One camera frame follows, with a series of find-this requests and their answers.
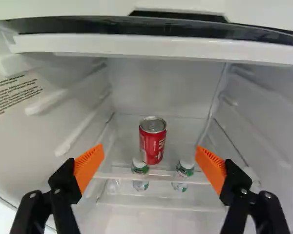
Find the warning label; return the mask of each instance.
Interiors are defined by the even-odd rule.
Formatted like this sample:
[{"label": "warning label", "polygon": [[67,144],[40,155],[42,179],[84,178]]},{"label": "warning label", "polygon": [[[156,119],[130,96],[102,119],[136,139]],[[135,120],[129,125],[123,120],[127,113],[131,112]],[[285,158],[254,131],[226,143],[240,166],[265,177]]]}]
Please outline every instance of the warning label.
[{"label": "warning label", "polygon": [[6,109],[42,92],[36,78],[21,75],[0,81],[0,115]]}]

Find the bottle cap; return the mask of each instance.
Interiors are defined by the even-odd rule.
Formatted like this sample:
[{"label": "bottle cap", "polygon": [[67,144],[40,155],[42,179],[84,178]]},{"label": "bottle cap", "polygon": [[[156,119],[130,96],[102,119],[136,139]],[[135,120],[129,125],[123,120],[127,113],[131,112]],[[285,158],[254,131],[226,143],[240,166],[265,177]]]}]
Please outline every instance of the bottle cap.
[{"label": "bottle cap", "polygon": [[194,167],[194,162],[188,162],[184,160],[180,160],[179,162],[180,162],[180,165],[187,170],[193,169]]},{"label": "bottle cap", "polygon": [[144,168],[147,165],[145,162],[143,162],[142,160],[138,160],[135,157],[132,159],[132,164],[136,168]]}]

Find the small bottle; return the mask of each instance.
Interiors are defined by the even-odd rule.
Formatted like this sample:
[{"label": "small bottle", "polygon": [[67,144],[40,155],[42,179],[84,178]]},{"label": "small bottle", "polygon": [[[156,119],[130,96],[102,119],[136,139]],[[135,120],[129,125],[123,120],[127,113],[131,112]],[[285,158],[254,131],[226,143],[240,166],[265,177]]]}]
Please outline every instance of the small bottle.
[{"label": "small bottle", "polygon": [[[175,178],[188,178],[194,174],[194,163],[188,163],[183,160],[180,160],[176,166],[176,174]],[[171,182],[174,190],[184,193],[188,184],[180,183],[180,182]]]},{"label": "small bottle", "polygon": [[[149,167],[145,162],[139,161],[138,159],[133,158],[132,165],[131,165],[131,171],[134,174],[146,175],[149,171]],[[147,181],[147,180],[133,180],[132,186],[139,192],[145,191],[145,190],[147,190],[147,188],[149,186],[149,181]]]}]

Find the red can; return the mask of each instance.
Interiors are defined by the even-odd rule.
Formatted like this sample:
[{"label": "red can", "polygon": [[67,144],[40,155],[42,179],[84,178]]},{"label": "red can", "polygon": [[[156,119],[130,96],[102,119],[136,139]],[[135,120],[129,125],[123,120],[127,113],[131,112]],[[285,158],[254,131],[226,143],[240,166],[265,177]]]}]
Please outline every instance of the red can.
[{"label": "red can", "polygon": [[150,116],[141,120],[139,125],[140,155],[143,162],[154,165],[162,160],[166,132],[166,121],[162,118]]}]

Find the screw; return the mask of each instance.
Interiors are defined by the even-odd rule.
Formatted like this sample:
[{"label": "screw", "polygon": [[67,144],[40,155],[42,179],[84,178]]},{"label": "screw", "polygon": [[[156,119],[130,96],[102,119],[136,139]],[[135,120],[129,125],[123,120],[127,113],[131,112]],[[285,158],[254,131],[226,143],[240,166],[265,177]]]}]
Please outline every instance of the screw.
[{"label": "screw", "polygon": [[272,197],[272,195],[270,193],[265,193],[265,197],[270,199]]},{"label": "screw", "polygon": [[246,189],[241,189],[241,193],[243,193],[244,195],[248,194],[248,191]]}]

